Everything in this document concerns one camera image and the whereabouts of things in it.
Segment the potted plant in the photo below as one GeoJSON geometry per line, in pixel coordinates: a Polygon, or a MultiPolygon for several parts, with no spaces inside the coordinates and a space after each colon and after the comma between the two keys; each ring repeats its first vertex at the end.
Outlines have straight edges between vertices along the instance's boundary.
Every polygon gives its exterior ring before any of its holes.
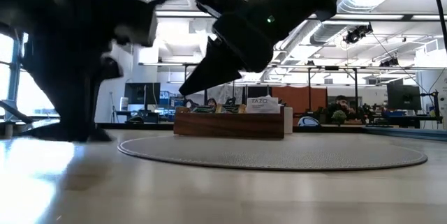
{"type": "Polygon", "coordinates": [[[340,126],[346,120],[346,114],[342,110],[337,110],[332,115],[332,122],[338,124],[340,126]]]}

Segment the wooden floor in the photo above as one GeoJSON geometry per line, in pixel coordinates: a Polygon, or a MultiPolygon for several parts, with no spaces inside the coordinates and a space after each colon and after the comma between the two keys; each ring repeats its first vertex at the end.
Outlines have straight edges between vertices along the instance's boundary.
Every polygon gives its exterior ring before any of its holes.
{"type": "MultiPolygon", "coordinates": [[[[172,134],[111,133],[119,141],[172,134]]],[[[141,160],[119,153],[118,141],[3,140],[0,223],[447,223],[447,142],[345,136],[417,149],[429,161],[369,172],[257,172],[141,160]]]]}

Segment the person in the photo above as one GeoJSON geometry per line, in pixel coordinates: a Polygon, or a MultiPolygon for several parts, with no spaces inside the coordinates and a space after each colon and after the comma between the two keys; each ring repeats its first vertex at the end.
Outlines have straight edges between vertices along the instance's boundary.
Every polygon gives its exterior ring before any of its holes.
{"type": "Polygon", "coordinates": [[[332,116],[334,112],[336,112],[337,110],[341,110],[345,113],[346,120],[352,120],[357,118],[356,111],[353,108],[349,107],[346,96],[338,95],[335,98],[335,103],[332,103],[328,106],[328,113],[326,118],[328,122],[332,122],[332,116]]]}
{"type": "Polygon", "coordinates": [[[212,106],[212,107],[216,107],[217,106],[217,102],[214,98],[210,98],[208,99],[207,105],[212,106]]]}

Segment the window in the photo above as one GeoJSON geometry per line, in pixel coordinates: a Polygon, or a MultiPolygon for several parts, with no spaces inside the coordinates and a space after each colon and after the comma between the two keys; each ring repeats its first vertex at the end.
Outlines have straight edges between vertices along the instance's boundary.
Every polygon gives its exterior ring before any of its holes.
{"type": "MultiPolygon", "coordinates": [[[[0,100],[7,99],[9,88],[10,69],[6,64],[0,64],[0,100]]],[[[0,116],[5,115],[5,110],[0,107],[0,116]]]]}
{"type": "Polygon", "coordinates": [[[13,60],[14,40],[0,34],[0,62],[10,63],[13,60]]]}
{"type": "MultiPolygon", "coordinates": [[[[7,99],[9,89],[10,68],[13,59],[14,40],[0,34],[0,100],[7,99]]],[[[5,110],[0,108],[0,116],[5,115],[5,110]]]]}
{"type": "Polygon", "coordinates": [[[20,72],[17,108],[28,116],[57,116],[53,104],[28,72],[20,72]]]}

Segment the computer monitor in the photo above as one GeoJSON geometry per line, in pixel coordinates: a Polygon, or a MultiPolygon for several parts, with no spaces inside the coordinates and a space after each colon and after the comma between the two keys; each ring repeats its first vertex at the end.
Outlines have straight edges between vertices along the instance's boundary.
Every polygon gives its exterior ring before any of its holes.
{"type": "Polygon", "coordinates": [[[388,108],[393,110],[422,110],[419,87],[388,84],[388,108]]]}
{"type": "Polygon", "coordinates": [[[127,83],[124,95],[133,105],[158,105],[160,103],[160,83],[127,83]]]}

